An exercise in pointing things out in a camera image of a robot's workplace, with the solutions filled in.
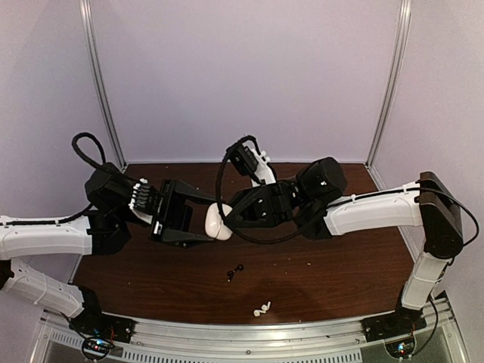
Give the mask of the white earbud charging case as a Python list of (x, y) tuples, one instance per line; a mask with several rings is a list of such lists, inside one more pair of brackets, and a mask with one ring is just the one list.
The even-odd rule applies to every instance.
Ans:
[(211, 204), (206, 211), (205, 232), (215, 240), (224, 241), (232, 236), (232, 231), (224, 224), (216, 203)]

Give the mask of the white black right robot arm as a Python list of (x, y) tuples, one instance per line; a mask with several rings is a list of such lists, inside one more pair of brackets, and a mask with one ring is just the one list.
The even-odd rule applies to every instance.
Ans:
[(464, 248), (462, 207), (431, 172), (400, 188), (346, 197), (345, 175), (332, 157), (315, 161), (288, 180), (277, 180), (268, 159), (255, 150), (238, 151), (230, 161), (253, 186), (229, 203), (217, 201), (220, 240), (244, 228), (273, 228), (284, 222), (294, 222), (296, 233), (312, 240), (386, 227), (424, 229), (425, 241), (402, 288), (398, 309), (387, 320), (395, 334), (416, 322), (416, 311)]

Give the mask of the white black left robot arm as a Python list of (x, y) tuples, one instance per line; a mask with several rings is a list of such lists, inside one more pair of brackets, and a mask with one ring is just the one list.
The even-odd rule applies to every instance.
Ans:
[(130, 241), (129, 224), (150, 228), (163, 244), (226, 240), (214, 198), (187, 183), (168, 180), (160, 190), (147, 179), (123, 174), (112, 163), (97, 168), (85, 183), (89, 205), (57, 219), (1, 217), (1, 290), (56, 310), (93, 336), (104, 334), (108, 318), (93, 290), (64, 284), (21, 262), (31, 255), (111, 256)]

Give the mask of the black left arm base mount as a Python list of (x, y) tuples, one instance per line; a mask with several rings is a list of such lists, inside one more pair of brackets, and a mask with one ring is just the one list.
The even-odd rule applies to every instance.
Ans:
[(95, 292), (80, 287), (83, 310), (74, 318), (66, 318), (69, 327), (81, 338), (81, 353), (88, 361), (106, 358), (116, 347), (115, 343), (130, 343), (135, 321), (103, 313)]

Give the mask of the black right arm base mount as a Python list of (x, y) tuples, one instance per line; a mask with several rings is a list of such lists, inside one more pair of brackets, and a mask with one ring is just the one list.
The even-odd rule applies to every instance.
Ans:
[(423, 309), (410, 309), (402, 305), (402, 292), (392, 312), (364, 318), (361, 322), (367, 343), (383, 340), (391, 358), (410, 359), (417, 351), (414, 333), (427, 326)]

